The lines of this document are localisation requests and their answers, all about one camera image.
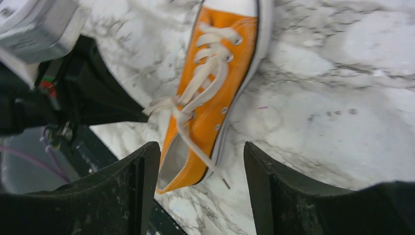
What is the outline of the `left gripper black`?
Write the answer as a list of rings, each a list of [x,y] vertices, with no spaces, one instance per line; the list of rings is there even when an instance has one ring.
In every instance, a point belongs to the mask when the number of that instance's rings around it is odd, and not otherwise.
[[[81,36],[66,56],[35,66],[30,88],[0,64],[0,135],[51,125],[146,123],[149,117],[111,74],[96,41]]]

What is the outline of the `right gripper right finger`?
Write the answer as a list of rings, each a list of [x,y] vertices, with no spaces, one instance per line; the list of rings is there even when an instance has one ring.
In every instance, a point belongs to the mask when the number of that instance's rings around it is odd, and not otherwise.
[[[415,185],[384,182],[358,191],[312,179],[251,142],[244,165],[259,235],[412,235]]]

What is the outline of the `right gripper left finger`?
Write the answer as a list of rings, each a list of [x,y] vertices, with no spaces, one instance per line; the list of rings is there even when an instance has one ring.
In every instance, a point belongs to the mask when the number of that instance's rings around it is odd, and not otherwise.
[[[1,194],[3,235],[144,235],[160,162],[148,142],[98,172],[53,191]]]

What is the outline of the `white shoelace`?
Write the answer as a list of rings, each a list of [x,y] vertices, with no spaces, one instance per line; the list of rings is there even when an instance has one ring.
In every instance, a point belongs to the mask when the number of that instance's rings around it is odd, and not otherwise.
[[[206,61],[196,67],[190,83],[181,95],[154,100],[148,108],[143,110],[143,113],[150,115],[153,112],[171,109],[177,122],[178,133],[183,141],[209,169],[221,177],[225,186],[229,188],[230,186],[221,171],[193,142],[189,132],[185,130],[185,126],[194,117],[195,109],[212,99],[226,80],[228,63],[233,59],[233,55],[221,44],[221,41],[226,39],[238,45],[242,42],[242,37],[230,27],[218,28],[206,23],[199,23],[199,29],[202,35],[197,39],[196,46],[207,45],[208,47],[196,53],[195,61],[199,62],[202,59]]]

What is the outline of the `orange canvas sneaker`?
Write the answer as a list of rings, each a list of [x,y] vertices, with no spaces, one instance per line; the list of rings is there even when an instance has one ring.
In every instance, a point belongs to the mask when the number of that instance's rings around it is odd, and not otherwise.
[[[267,54],[273,31],[273,8],[271,0],[205,0],[198,11],[174,96],[184,92],[196,67],[206,61],[195,61],[196,53],[208,47],[196,46],[197,39],[202,35],[199,23],[218,28],[230,27],[242,37],[238,45],[226,39],[221,41],[233,55],[228,63],[226,80],[212,99],[195,109],[194,117],[185,126],[193,142],[218,169],[231,111]],[[171,113],[161,151],[157,193],[198,184],[212,174],[219,177],[183,141]]]

